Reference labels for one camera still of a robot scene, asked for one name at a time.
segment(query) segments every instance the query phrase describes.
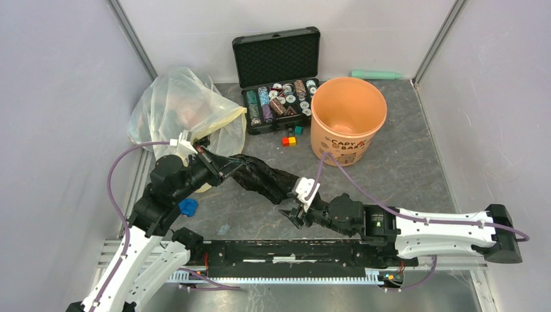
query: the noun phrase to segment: blue sponge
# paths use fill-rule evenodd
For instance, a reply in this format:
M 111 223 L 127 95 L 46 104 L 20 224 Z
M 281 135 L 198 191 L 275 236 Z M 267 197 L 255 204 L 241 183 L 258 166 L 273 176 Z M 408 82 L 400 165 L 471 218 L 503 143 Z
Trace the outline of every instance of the blue sponge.
M 196 200 L 192 200 L 191 198 L 188 198 L 186 200 L 183 200 L 181 203 L 178 204 L 180 207 L 180 211 L 182 212 L 182 215 L 185 216 L 194 216 L 195 212 L 197 211 L 197 206 L 199 204 Z

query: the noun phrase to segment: transparent plastic bag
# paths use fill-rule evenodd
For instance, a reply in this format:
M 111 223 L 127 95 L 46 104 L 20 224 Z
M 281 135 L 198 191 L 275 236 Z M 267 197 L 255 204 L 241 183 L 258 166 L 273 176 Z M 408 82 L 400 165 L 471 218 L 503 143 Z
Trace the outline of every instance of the transparent plastic bag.
M 174 68 L 159 76 L 144 91 L 130 117 L 129 136 L 135 144 L 169 141 L 189 131 L 191 140 L 210 135 L 209 151 L 231 156 L 245 143 L 244 107 L 220 95 L 208 75 L 189 68 Z M 186 159 L 187 149 L 154 146 L 155 158 L 176 154 Z

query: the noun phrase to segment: bucket label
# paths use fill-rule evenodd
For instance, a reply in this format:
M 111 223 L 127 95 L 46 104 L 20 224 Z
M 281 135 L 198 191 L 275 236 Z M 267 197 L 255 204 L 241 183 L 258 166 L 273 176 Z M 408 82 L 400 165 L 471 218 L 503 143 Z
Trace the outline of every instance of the bucket label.
M 327 141 L 331 142 L 331 145 L 333 148 L 336 148 L 338 150 L 357 150 L 359 148 L 365 148 L 373 139 L 374 136 L 368 138 L 367 140 L 360 141 L 360 142 L 341 142 L 339 140 L 331 140 L 328 137 L 325 137 Z M 325 142 L 321 143 L 324 148 L 329 148 Z
M 356 159 L 356 153 L 342 154 L 341 156 L 339 156 L 339 158 L 337 158 L 337 161 L 341 164 L 348 164 L 353 163 L 354 159 Z

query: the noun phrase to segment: stack of poker chips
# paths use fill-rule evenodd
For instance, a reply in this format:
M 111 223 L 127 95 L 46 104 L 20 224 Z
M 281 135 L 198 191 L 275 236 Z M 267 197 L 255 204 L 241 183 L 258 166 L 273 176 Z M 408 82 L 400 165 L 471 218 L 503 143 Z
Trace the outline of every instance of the stack of poker chips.
M 314 93 L 316 93 L 316 91 L 318 90 L 318 88 L 316 87 L 316 82 L 313 80 L 306 81 L 306 88 L 308 88 L 308 91 L 312 95 L 314 95 Z
M 262 120 L 260 119 L 260 112 L 258 110 L 257 96 L 253 90 L 247 91 L 247 104 L 251 125 L 261 124 Z
M 281 104 L 277 97 L 270 100 L 270 106 L 278 116 L 282 116 L 286 111 L 285 107 Z
M 297 80 L 294 82 L 294 90 L 296 91 L 299 101 L 306 100 L 306 87 L 304 87 L 302 80 Z
M 285 84 L 283 86 L 283 92 L 285 93 L 286 96 L 291 96 L 292 95 L 292 85 L 290 83 Z
M 262 107 L 262 115 L 264 116 L 264 121 L 272 122 L 274 120 L 274 115 L 272 115 L 272 110 L 270 109 L 270 96 L 268 95 L 267 87 L 262 86 L 259 88 L 259 98 L 260 98 L 260 106 Z

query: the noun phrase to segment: white wall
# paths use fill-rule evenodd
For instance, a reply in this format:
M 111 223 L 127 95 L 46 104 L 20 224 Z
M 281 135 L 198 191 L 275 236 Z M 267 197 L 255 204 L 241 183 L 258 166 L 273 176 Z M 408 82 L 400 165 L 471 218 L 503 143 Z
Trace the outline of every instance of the white wall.
M 548 311 L 551 298 L 551 2 L 469 1 L 420 96 L 461 211 L 503 203 L 521 265 L 491 265 L 500 311 Z
M 316 26 L 321 79 L 354 68 L 412 77 L 453 0 L 121 0 L 159 74 L 175 66 L 237 82 L 237 36 Z
M 3 1 L 0 42 L 0 311 L 65 311 L 120 225 L 105 179 L 149 79 L 102 0 Z

